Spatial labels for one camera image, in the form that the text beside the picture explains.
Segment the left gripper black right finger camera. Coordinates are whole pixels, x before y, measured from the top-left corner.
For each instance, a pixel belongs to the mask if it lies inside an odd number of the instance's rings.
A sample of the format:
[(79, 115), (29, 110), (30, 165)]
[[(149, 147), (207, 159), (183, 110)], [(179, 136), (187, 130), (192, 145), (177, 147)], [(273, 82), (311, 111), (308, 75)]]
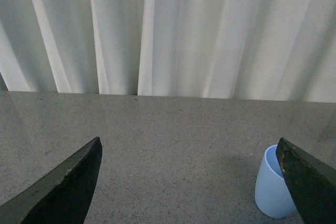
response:
[(335, 223), (335, 169), (285, 138), (276, 156), (302, 221)]

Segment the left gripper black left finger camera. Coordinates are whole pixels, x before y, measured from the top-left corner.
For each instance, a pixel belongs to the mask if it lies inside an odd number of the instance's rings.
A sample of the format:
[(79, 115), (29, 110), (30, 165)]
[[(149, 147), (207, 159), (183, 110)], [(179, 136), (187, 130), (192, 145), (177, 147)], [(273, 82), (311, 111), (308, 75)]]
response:
[(1, 223), (84, 223), (102, 159), (98, 137), (1, 205)]

